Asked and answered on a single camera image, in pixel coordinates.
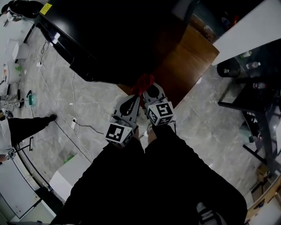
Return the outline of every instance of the gray tile floor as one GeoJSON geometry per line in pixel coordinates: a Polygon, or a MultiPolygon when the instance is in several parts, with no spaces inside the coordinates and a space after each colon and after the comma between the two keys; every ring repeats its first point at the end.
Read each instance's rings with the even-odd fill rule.
{"type": "MultiPolygon", "coordinates": [[[[116,85],[88,83],[75,74],[73,79],[75,113],[73,71],[68,63],[50,46],[43,57],[44,66],[41,68],[36,66],[40,61],[36,52],[42,56],[41,48],[44,42],[41,32],[34,29],[27,42],[31,49],[29,58],[20,61],[23,71],[26,70],[26,75],[23,72],[19,85],[22,95],[32,90],[37,100],[36,106],[33,107],[34,116],[42,117],[56,113],[58,124],[91,160],[91,157],[95,158],[102,151],[107,142],[102,135],[87,127],[81,127],[79,132],[73,133],[69,127],[73,117],[77,117],[77,113],[81,124],[92,125],[103,132],[115,103],[126,94],[116,85]],[[49,85],[55,101],[41,74],[49,85]]],[[[245,138],[238,131],[243,122],[240,112],[217,105],[230,81],[219,77],[216,68],[210,67],[201,82],[196,84],[175,108],[175,119],[178,135],[207,165],[245,196],[256,182],[255,170],[259,162],[242,148],[245,138]]],[[[16,91],[16,87],[17,85],[12,86],[12,92],[16,91]]],[[[30,107],[27,105],[21,110],[15,109],[14,115],[19,118],[32,117],[30,107]]],[[[142,110],[138,124],[140,134],[144,133],[148,121],[142,110]]],[[[26,152],[48,181],[66,159],[77,153],[81,154],[55,123],[37,133],[34,138],[33,152],[26,152]]],[[[143,147],[147,146],[145,137],[141,139],[141,143],[143,147]]]]}

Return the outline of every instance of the yellow sticker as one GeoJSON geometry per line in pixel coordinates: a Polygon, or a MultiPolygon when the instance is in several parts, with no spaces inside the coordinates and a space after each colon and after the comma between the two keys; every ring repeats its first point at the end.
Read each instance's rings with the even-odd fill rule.
{"type": "Polygon", "coordinates": [[[44,6],[43,6],[43,8],[41,9],[41,11],[40,11],[40,13],[42,13],[43,15],[45,15],[48,11],[49,11],[49,9],[51,8],[51,4],[49,4],[49,3],[46,3],[44,6]]]}

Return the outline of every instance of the wooden table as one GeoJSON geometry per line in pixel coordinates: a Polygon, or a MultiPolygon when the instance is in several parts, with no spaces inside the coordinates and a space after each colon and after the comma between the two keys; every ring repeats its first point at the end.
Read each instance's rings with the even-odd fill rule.
{"type": "MultiPolygon", "coordinates": [[[[176,107],[210,67],[219,51],[194,28],[186,28],[177,19],[159,32],[154,45],[160,63],[152,75],[176,107]]],[[[130,87],[119,87],[131,94],[130,87]]]]}

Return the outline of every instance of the red cloth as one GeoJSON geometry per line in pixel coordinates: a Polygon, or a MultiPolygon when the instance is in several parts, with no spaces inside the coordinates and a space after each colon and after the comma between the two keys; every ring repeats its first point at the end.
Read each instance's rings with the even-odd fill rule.
{"type": "Polygon", "coordinates": [[[142,95],[148,88],[154,84],[154,77],[152,75],[143,74],[137,80],[136,85],[132,88],[132,94],[142,95]]]}

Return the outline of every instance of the whiteboard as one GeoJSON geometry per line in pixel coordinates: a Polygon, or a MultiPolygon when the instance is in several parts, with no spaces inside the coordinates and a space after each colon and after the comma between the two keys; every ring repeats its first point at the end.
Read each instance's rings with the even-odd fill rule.
{"type": "Polygon", "coordinates": [[[0,194],[18,218],[40,200],[12,160],[0,165],[0,194]]]}

